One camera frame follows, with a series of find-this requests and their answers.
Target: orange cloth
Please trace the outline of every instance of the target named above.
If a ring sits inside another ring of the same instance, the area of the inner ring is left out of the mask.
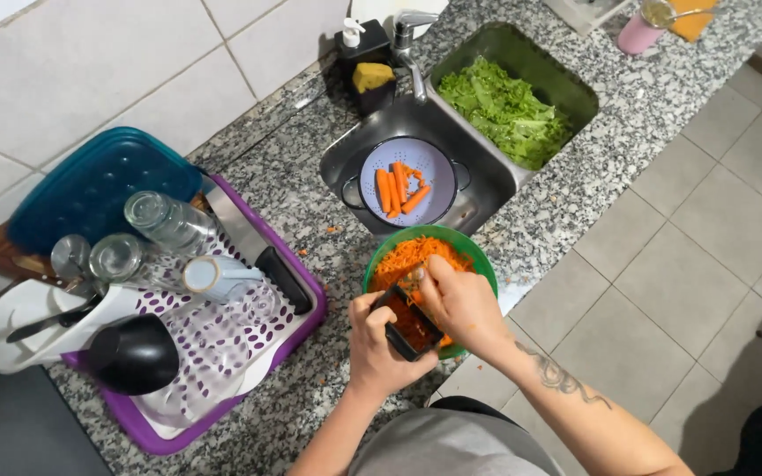
[[[716,5],[716,0],[669,0],[677,13],[688,12],[696,8],[710,8]],[[713,15],[690,15],[675,20],[675,24],[669,29],[672,33],[683,37],[685,40],[694,42],[701,35],[704,27],[713,19]]]

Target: faucet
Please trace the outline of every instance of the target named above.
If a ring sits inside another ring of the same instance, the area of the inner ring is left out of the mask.
[[[393,58],[411,71],[413,80],[413,97],[418,104],[424,104],[428,98],[425,92],[425,80],[419,65],[410,56],[413,45],[413,28],[430,25],[437,21],[439,15],[420,12],[419,10],[403,9],[393,17]]]

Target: blue container lid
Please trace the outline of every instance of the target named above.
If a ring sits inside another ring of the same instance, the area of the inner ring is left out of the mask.
[[[202,175],[184,157],[142,130],[115,127],[80,146],[31,191],[11,215],[7,238],[42,256],[67,234],[94,245],[111,233],[136,233],[123,215],[135,192],[189,201],[201,187]]]

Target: hand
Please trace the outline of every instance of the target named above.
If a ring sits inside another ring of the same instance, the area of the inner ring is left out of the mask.
[[[394,323],[396,315],[384,306],[372,313],[369,308],[384,294],[365,294],[349,304],[351,370],[349,385],[362,398],[378,405],[390,394],[407,387],[437,365],[437,352],[431,351],[417,362],[408,362],[387,342],[385,324]]]
[[[487,278],[455,271],[442,257],[429,256],[419,285],[424,305],[439,327],[469,352],[493,364],[514,336],[501,315]]]

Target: green bowl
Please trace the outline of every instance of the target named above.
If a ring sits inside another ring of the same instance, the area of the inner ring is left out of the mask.
[[[390,236],[381,246],[375,251],[372,259],[369,260],[369,265],[366,266],[366,273],[363,276],[363,292],[369,292],[369,280],[372,278],[375,272],[375,268],[381,259],[384,258],[387,253],[393,251],[393,248],[401,242],[406,242],[420,236],[432,236],[444,242],[450,243],[455,250],[460,254],[465,254],[472,258],[472,267],[475,268],[475,272],[479,275],[484,275],[489,281],[490,287],[493,288],[493,294],[499,296],[499,285],[495,281],[495,273],[493,272],[493,265],[489,263],[487,255],[481,251],[481,248],[469,239],[465,234],[459,231],[440,226],[439,224],[420,224],[417,226],[411,226],[402,231],[398,231]],[[440,360],[457,357],[466,349],[460,344],[455,342],[450,346],[440,347],[439,358]]]

